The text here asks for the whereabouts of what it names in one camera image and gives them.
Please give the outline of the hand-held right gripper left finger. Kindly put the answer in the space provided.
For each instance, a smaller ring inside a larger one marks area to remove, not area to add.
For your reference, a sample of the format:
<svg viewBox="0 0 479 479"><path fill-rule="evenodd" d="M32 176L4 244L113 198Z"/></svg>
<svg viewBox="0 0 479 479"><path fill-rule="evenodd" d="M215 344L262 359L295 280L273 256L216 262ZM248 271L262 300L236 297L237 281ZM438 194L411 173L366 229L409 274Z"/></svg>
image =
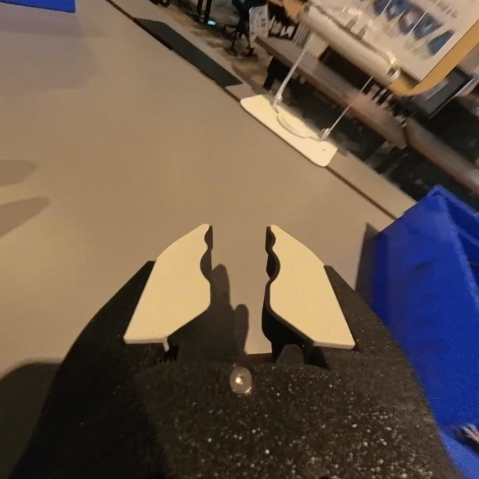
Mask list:
<svg viewBox="0 0 479 479"><path fill-rule="evenodd" d="M126 344L162 344L211 304L213 227L202 224L155 260L123 335Z"/></svg>

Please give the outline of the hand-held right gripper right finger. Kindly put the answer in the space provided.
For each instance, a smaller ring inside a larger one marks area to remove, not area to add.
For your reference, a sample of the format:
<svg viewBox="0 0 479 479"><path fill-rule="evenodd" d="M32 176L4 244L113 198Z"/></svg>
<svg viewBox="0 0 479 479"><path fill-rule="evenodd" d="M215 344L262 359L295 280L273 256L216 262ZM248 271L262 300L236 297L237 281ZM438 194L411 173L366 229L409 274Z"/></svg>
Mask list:
<svg viewBox="0 0 479 479"><path fill-rule="evenodd" d="M355 340L323 261L277 225L267 227L265 249L266 312L313 346L353 350Z"/></svg>

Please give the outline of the white document stand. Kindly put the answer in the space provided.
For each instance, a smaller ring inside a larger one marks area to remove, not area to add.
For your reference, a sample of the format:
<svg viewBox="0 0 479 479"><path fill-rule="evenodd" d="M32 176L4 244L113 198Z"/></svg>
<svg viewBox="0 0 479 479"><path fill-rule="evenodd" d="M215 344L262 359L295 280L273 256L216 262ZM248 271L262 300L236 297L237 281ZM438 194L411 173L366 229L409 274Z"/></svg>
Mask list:
<svg viewBox="0 0 479 479"><path fill-rule="evenodd" d="M360 93L363 93L373 81L390 87L394 81L398 80L400 68L393 57L362 41L330 15L320 13L312 5L301 10L298 19L314 35L324 40L327 46L367 75L366 83L359 89ZM284 90L293 75L297 73L296 69L305 52L309 50L311 40L313 40L312 37L302 48L300 56L285 75L273 97L258 94L243 98L240 104L247 113L311 163L326 167L338 151L338 147L330 141L331 133L348 113L352 104L343 107L343 111L331 126L318 131L305 123L283 103Z"/></svg>

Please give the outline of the blue plastic bin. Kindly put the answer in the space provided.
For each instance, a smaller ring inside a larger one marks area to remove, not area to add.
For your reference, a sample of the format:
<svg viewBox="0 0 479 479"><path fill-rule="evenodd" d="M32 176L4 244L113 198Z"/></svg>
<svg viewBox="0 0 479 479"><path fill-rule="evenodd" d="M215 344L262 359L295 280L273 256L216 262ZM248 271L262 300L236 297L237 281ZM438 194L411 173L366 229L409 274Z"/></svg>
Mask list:
<svg viewBox="0 0 479 479"><path fill-rule="evenodd" d="M452 461L478 478L478 444L458 434L479 418L478 212L437 186L373 245L372 309L408 357Z"/></svg>

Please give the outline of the printed instruction sheet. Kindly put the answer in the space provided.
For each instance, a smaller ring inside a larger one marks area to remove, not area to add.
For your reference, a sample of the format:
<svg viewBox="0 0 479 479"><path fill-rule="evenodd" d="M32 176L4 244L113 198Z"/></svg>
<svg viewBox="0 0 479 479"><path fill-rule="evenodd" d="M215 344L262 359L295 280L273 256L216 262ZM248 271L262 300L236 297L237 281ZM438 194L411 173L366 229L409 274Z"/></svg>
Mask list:
<svg viewBox="0 0 479 479"><path fill-rule="evenodd" d="M478 21L477 0L312 1L362 41L423 81Z"/></svg>

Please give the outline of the printed paper sign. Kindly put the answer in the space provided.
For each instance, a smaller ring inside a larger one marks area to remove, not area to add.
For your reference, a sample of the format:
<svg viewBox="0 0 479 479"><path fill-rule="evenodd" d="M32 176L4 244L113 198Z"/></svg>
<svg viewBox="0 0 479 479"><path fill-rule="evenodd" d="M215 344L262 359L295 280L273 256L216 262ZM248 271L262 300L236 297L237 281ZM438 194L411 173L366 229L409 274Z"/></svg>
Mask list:
<svg viewBox="0 0 479 479"><path fill-rule="evenodd" d="M268 5L263 4L251 7L248 11L249 35L255 39L257 37L266 38L269 34L269 13Z"/></svg>

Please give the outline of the blue bin with divider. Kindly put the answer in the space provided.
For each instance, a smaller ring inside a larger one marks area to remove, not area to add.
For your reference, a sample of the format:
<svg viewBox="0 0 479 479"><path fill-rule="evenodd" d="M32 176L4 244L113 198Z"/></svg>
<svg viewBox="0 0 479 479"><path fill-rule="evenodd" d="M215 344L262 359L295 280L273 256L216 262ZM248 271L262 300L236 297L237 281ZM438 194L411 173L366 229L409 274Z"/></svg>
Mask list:
<svg viewBox="0 0 479 479"><path fill-rule="evenodd" d="M1 3L22 7L61 11L65 13L76 12L74 0L1 0Z"/></svg>

